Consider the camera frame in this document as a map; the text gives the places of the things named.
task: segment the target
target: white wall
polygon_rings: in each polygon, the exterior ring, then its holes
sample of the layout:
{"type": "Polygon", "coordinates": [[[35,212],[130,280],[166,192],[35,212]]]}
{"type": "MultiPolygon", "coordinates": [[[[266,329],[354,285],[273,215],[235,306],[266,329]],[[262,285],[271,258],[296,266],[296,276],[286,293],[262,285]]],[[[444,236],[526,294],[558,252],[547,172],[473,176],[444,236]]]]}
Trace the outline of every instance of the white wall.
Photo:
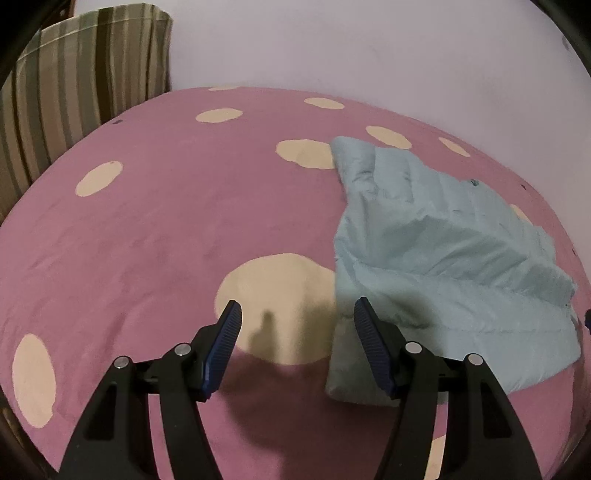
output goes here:
{"type": "Polygon", "coordinates": [[[313,90],[435,125],[538,189],[591,275],[591,79],[530,0],[154,2],[175,22],[173,88],[313,90]]]}

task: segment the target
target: pink polka dot blanket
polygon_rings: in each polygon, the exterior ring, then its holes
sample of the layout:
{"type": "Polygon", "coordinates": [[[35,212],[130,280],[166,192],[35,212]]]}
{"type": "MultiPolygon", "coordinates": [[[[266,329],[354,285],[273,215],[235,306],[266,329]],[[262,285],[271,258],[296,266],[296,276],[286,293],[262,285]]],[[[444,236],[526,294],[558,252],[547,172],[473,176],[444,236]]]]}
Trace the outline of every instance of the pink polka dot blanket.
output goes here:
{"type": "MultiPolygon", "coordinates": [[[[460,139],[308,92],[167,93],[68,150],[0,228],[0,384],[50,463],[59,467],[114,358],[161,357],[234,298],[244,312],[237,348],[200,409],[223,477],[373,477],[394,409],[324,392],[336,317],[333,239],[346,206],[329,142],[340,135],[485,182],[554,239],[557,265],[579,285],[573,306],[583,318],[591,287],[554,212],[460,139]]],[[[590,342],[578,333],[579,361],[510,395],[544,475],[587,418],[590,342]]],[[[158,398],[150,409],[159,476],[170,480],[158,398]]],[[[428,478],[437,478],[445,423],[441,405],[428,478]]]]}

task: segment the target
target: striped fabric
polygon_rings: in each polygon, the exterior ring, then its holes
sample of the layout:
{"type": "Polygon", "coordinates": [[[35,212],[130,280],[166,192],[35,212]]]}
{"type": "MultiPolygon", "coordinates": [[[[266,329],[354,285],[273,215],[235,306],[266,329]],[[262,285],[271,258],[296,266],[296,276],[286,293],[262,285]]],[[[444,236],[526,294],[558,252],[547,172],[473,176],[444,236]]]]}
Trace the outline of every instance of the striped fabric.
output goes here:
{"type": "Polygon", "coordinates": [[[35,35],[0,90],[0,223],[66,150],[170,89],[171,26],[158,7],[132,4],[35,35]]]}

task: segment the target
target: blue gripper pad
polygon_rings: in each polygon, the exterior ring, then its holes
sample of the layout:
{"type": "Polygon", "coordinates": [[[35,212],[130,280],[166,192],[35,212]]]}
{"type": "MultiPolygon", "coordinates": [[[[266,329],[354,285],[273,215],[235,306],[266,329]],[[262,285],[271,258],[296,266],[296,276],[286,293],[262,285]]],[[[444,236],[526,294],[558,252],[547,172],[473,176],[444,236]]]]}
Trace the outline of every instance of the blue gripper pad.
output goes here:
{"type": "Polygon", "coordinates": [[[353,311],[355,329],[361,340],[375,382],[389,397],[393,397],[396,392],[396,384],[393,380],[392,358],[366,303],[369,302],[363,298],[355,302],[353,311]]]}
{"type": "Polygon", "coordinates": [[[203,364],[202,393],[209,398],[222,383],[230,355],[242,327],[242,309],[236,301],[226,306],[217,325],[217,335],[203,364]]]}

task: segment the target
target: metal screw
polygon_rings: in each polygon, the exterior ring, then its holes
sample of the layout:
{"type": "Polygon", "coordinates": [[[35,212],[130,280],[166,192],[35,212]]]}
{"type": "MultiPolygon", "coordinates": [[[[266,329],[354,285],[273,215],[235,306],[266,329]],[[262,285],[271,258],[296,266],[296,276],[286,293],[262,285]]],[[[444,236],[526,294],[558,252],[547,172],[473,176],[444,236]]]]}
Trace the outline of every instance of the metal screw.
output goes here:
{"type": "Polygon", "coordinates": [[[482,357],[480,355],[478,355],[477,353],[471,353],[470,355],[468,355],[468,361],[472,364],[472,365],[482,365],[484,363],[484,360],[482,359],[482,357]]]}
{"type": "Polygon", "coordinates": [[[174,353],[178,356],[187,355],[191,351],[191,345],[188,343],[179,343],[176,347],[174,347],[174,353]]]}
{"type": "Polygon", "coordinates": [[[129,358],[126,356],[118,356],[113,362],[115,368],[125,368],[129,365],[129,358]]]}
{"type": "Polygon", "coordinates": [[[423,347],[417,342],[408,342],[404,347],[408,353],[421,353],[423,347]]]}

